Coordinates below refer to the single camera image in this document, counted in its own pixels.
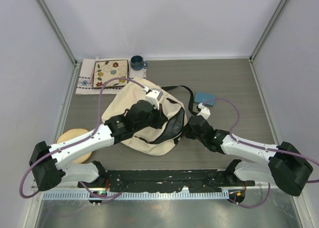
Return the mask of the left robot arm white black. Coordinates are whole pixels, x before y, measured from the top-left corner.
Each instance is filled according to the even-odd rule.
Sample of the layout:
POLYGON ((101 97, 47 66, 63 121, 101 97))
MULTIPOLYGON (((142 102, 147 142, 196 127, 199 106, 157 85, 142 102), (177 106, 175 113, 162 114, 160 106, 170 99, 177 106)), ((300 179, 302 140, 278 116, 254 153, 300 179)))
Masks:
POLYGON ((29 165, 39 191, 50 190, 67 176, 66 165, 100 148, 132 138, 147 127, 160 128, 167 121, 162 105, 154 106, 140 100, 123 114, 110 117, 93 131, 67 142, 47 145, 39 142, 33 150, 29 165))

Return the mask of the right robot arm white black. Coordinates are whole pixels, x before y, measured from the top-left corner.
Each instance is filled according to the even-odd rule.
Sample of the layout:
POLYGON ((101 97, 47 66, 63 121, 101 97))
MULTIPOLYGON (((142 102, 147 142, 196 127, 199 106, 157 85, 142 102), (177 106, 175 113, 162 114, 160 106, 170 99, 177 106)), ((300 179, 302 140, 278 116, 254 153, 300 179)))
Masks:
POLYGON ((185 136, 199 140, 208 150, 242 158, 225 173, 229 185, 260 181, 275 184, 283 192, 297 197, 313 172, 309 162, 288 142, 275 145, 242 139, 228 131, 214 129, 201 115, 191 117, 186 127, 185 136))

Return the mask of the cream canvas backpack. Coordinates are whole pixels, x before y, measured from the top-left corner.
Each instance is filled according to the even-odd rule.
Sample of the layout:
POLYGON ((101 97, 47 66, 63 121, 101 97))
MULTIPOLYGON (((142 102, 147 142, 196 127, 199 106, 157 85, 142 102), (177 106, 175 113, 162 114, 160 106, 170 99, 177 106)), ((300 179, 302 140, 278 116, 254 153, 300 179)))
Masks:
MULTIPOLYGON (((146 79, 136 78, 135 81, 148 87, 149 89, 160 89, 162 97, 160 104, 162 105, 163 114, 167 117, 167 121, 162 128, 147 127, 136 133, 133 137, 122 141, 121 143, 139 152, 152 155, 161 156, 170 152, 182 138, 183 127, 187 124, 186 111, 193 112, 193 93, 192 90, 186 86, 190 93, 188 108, 184 104, 169 94, 169 90, 175 89, 177 86, 160 87, 146 79)), ((120 92, 115 96, 110 105, 106 108, 101 116, 101 120, 105 122, 113 116, 120 115, 126 109, 137 103, 139 100, 145 100, 146 94, 142 88, 129 82, 120 92)))

